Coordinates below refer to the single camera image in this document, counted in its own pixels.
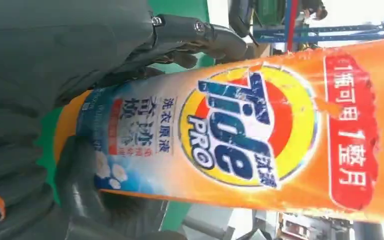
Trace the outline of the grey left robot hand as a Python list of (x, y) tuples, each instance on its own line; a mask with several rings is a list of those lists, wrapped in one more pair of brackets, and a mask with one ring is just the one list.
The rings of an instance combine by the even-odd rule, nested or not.
[(71, 133), (56, 203), (35, 144), (42, 118), (87, 90), (195, 66), (194, 55), (239, 60), (247, 44), (199, 19), (154, 15), (146, 0), (0, 0), (0, 240), (182, 240), (160, 231), (165, 200), (94, 187), (92, 148)]

